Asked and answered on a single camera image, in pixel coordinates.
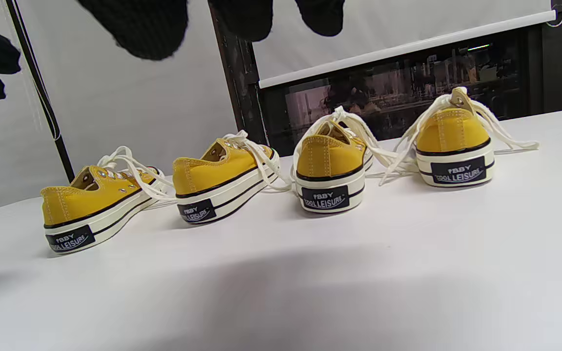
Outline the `person's right hand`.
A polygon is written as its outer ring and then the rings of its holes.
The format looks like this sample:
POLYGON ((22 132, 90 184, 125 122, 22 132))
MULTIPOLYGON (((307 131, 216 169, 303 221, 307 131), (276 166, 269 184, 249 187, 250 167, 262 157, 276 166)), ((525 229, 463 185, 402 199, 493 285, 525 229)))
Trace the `person's right hand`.
MULTIPOLYGON (((250 42, 264 40, 273 24, 271 0, 212 0, 227 30, 250 42)), ((81 7, 100 23, 115 43, 142 60, 161 61, 178 51, 189 24, 185 0, 81 0, 81 7)), ((343 27, 342 0, 298 0, 305 25, 323 37, 334 37, 343 27)), ((0 75, 21 71, 20 50, 0 34, 0 75)), ((0 100, 6 98, 0 80, 0 100)))

